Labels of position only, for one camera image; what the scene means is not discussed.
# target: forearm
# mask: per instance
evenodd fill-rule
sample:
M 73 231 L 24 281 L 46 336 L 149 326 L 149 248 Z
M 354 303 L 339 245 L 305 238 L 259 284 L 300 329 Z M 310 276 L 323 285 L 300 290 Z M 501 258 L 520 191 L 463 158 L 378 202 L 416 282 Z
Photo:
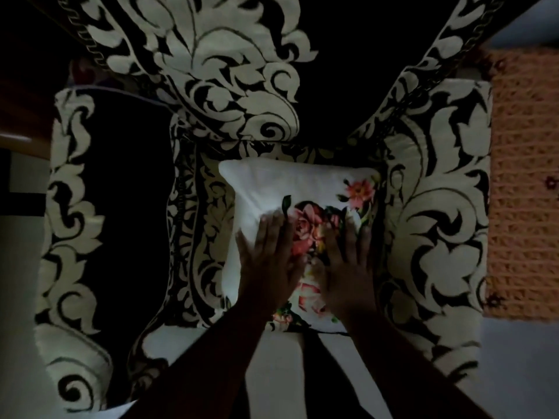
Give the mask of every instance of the forearm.
M 394 419 L 488 419 L 387 320 L 373 311 L 342 319 Z
M 269 315 L 237 303 L 123 416 L 227 418 Z

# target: person's right hand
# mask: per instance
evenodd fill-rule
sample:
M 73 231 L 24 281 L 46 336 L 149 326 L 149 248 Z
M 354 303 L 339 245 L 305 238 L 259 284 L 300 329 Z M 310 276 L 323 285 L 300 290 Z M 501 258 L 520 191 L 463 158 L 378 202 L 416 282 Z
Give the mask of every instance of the person's right hand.
M 373 271 L 369 259 L 371 228 L 362 227 L 358 241 L 355 224 L 351 218 L 347 219 L 345 259 L 332 225 L 326 225 L 323 231 L 330 267 L 314 258 L 312 274 L 320 285 L 326 306 L 342 323 L 353 311 L 375 310 Z

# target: person's left hand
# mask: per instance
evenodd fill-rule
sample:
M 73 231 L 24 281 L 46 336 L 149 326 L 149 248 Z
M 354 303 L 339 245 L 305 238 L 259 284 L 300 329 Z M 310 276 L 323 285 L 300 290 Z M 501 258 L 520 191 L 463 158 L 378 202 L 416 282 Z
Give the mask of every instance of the person's left hand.
M 291 296 L 305 270 L 306 258 L 291 259 L 295 225 L 281 211 L 260 219 L 254 248 L 243 232 L 236 234 L 241 260 L 239 302 L 273 314 Z

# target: orange crochet cloth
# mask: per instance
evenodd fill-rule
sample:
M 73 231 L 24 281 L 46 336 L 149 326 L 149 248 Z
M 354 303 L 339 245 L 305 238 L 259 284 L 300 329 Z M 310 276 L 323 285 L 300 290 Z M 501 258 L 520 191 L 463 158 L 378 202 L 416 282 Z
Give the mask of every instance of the orange crochet cloth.
M 559 51 L 489 51 L 486 315 L 559 319 Z

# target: hand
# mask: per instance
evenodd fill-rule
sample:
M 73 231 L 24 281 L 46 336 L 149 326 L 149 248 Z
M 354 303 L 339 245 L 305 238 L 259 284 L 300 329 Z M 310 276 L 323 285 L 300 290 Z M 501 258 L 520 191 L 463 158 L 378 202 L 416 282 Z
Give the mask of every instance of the hand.
M 326 306 L 342 323 L 355 310 L 375 310 L 372 262 L 369 259 L 371 228 L 362 227 L 359 241 L 355 224 L 346 221 L 345 260 L 336 241 L 331 224 L 324 231 L 330 267 L 317 258 L 312 260 L 312 274 L 320 284 Z
M 305 270 L 306 258 L 291 258 L 295 225 L 281 211 L 260 218 L 254 248 L 243 232 L 236 234 L 241 260 L 239 302 L 273 314 L 291 296 Z

